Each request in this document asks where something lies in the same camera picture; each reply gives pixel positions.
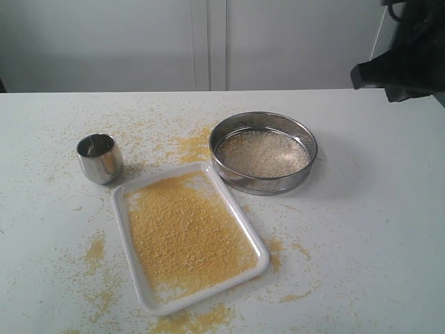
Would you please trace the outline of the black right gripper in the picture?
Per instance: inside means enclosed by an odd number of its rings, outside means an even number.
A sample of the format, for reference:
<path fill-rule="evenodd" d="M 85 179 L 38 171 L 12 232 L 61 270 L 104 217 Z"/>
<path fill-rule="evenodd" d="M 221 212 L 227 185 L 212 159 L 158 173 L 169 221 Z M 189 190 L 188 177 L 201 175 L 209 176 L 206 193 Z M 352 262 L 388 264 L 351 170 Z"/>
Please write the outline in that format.
<path fill-rule="evenodd" d="M 422 24 L 404 41 L 350 71 L 353 88 L 376 86 L 389 102 L 444 92 L 444 21 Z"/>

